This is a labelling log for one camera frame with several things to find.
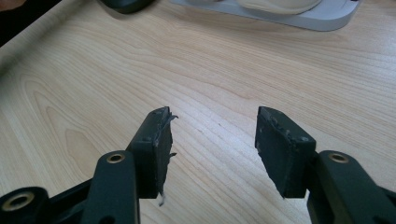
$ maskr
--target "white object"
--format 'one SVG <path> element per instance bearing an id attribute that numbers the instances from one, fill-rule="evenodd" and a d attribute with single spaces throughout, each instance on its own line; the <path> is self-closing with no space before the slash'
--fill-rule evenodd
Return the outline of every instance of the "white object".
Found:
<path id="1" fill-rule="evenodd" d="M 278 14 L 299 14 L 316 6 L 320 0 L 237 0 L 242 7 Z"/>
<path id="2" fill-rule="evenodd" d="M 282 15 L 241 7 L 236 0 L 222 0 L 219 2 L 171 0 L 171 2 L 182 6 L 198 7 L 263 21 L 273 21 L 310 30 L 332 31 L 347 25 L 356 9 L 358 9 L 361 0 L 322 0 L 317 6 L 298 15 Z"/>

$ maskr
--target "black plastic arm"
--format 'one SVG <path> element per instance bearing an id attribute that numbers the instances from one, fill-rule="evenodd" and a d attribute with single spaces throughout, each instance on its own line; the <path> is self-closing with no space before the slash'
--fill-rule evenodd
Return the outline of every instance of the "black plastic arm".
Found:
<path id="1" fill-rule="evenodd" d="M 139 199 L 163 194 L 172 147 L 169 107 L 148 114 L 127 150 L 102 156 L 92 179 L 49 198 L 17 189 L 0 198 L 0 223 L 140 223 Z"/>
<path id="2" fill-rule="evenodd" d="M 352 157 L 315 152 L 316 141 L 280 111 L 259 108 L 256 148 L 280 195 L 310 191 L 313 223 L 396 223 L 395 193 L 382 189 Z"/>

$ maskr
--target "white plastic tray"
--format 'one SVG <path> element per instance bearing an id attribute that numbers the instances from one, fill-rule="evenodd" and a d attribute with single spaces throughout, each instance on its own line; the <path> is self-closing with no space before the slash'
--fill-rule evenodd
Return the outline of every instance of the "white plastic tray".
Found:
<path id="1" fill-rule="evenodd" d="M 236 0 L 171 0 L 182 6 L 198 7 L 263 21 L 273 21 L 316 31 L 332 31 L 348 24 L 361 0 L 322 0 L 314 8 L 298 15 L 281 15 L 241 7 Z"/>

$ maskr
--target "wood grain surface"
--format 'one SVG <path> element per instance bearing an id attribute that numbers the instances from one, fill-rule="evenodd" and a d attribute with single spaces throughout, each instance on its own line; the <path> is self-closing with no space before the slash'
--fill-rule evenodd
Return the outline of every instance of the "wood grain surface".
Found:
<path id="1" fill-rule="evenodd" d="M 165 0 L 134 15 L 63 0 L 0 49 L 0 195 L 92 177 L 164 105 L 177 156 L 165 205 L 141 201 L 143 224 L 310 223 L 254 148 L 259 105 L 396 190 L 395 34 L 394 0 L 365 0 L 327 33 Z"/>

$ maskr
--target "wooden table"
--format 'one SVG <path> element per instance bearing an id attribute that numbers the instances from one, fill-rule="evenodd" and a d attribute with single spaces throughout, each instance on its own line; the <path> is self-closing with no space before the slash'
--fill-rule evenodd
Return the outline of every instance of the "wooden table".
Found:
<path id="1" fill-rule="evenodd" d="M 168 1 L 124 16 L 64 0 L 0 49 L 0 193 L 53 196 L 92 177 L 164 105 L 179 116 L 177 156 L 165 205 L 141 201 L 144 224 L 309 223 L 254 148 L 259 105 L 396 190 L 395 34 L 394 0 L 365 0 L 329 33 Z"/>

